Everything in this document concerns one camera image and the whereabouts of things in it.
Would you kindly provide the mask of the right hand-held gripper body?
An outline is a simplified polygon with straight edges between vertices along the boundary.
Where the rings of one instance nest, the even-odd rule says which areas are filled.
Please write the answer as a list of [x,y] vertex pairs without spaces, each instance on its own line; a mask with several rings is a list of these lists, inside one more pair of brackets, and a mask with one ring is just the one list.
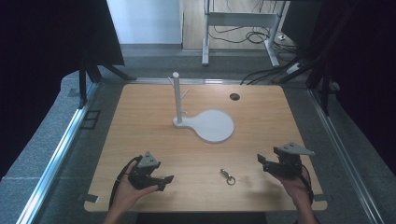
[[264,172],[288,179],[293,179],[303,172],[302,155],[315,155],[314,151],[293,142],[274,147],[274,153],[277,155],[278,162],[262,158]]

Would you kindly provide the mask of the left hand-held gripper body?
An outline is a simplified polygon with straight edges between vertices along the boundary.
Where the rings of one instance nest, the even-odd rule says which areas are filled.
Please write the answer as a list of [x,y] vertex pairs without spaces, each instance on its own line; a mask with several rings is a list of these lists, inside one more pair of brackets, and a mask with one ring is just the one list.
[[160,167],[161,163],[157,161],[150,152],[133,158],[135,166],[128,174],[128,180],[136,189],[144,189],[150,186],[164,184],[164,178],[152,177],[151,174]]

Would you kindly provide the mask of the small metal keychain clasp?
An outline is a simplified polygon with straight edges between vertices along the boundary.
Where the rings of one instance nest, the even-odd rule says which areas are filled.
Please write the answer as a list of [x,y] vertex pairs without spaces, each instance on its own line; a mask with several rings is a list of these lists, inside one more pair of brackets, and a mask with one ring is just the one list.
[[236,183],[235,178],[232,175],[230,175],[225,169],[221,169],[220,172],[226,178],[226,182],[228,185],[233,186]]

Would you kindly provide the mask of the white jewelry stand with tray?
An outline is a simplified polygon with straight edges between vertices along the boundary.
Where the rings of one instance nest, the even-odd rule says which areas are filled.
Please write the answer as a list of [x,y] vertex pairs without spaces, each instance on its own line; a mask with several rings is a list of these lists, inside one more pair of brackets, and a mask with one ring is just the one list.
[[190,129],[199,138],[210,144],[222,143],[232,136],[233,119],[222,110],[208,109],[194,117],[186,117],[182,110],[182,98],[187,92],[180,93],[179,73],[174,72],[168,80],[174,88],[176,116],[173,118],[173,124],[175,127]]

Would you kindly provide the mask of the person's left hand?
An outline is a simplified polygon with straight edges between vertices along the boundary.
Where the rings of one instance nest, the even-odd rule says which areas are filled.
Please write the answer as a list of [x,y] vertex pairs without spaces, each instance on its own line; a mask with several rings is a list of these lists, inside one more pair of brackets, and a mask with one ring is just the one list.
[[130,210],[135,203],[145,195],[148,195],[158,189],[157,186],[150,186],[144,189],[136,189],[128,180],[128,174],[135,166],[135,161],[133,161],[127,168],[126,174],[120,179],[118,188],[116,190],[112,207],[121,207],[126,211]]

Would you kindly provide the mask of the person's right hand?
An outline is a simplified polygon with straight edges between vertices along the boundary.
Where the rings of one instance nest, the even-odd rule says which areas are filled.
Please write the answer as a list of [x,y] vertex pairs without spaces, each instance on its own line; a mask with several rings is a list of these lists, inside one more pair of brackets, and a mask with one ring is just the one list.
[[283,185],[285,191],[291,197],[294,205],[297,208],[311,207],[306,186],[299,177],[294,179],[286,179],[275,175],[275,179],[277,179]]

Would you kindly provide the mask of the black metal stand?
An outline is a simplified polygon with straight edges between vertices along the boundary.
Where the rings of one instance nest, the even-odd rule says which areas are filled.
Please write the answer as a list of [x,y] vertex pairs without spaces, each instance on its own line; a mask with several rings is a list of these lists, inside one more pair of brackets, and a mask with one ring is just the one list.
[[320,108],[326,116],[329,115],[328,101],[330,92],[330,72],[329,65],[324,62],[318,64],[309,75],[308,80],[305,82],[308,89],[315,89],[320,86],[319,102]]

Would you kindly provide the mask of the black tripod stand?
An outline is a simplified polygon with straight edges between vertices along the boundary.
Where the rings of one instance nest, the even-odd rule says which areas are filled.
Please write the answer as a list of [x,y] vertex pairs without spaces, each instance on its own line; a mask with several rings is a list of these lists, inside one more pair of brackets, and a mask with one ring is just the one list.
[[[114,65],[104,63],[103,67],[124,80],[136,80],[136,77],[125,74]],[[83,108],[88,102],[86,77],[89,77],[92,83],[99,83],[102,80],[102,75],[99,71],[98,65],[90,60],[83,59],[78,70],[79,109]]]

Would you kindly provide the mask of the white metal desk frame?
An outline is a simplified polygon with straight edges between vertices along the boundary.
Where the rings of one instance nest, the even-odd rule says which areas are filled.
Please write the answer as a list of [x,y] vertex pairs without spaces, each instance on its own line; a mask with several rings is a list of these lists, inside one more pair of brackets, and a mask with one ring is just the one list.
[[263,45],[271,65],[279,67],[274,44],[287,2],[247,0],[243,4],[252,4],[252,9],[242,12],[241,8],[231,7],[231,0],[223,0],[217,10],[215,0],[204,0],[203,66],[209,65],[209,42],[218,40],[230,44]]

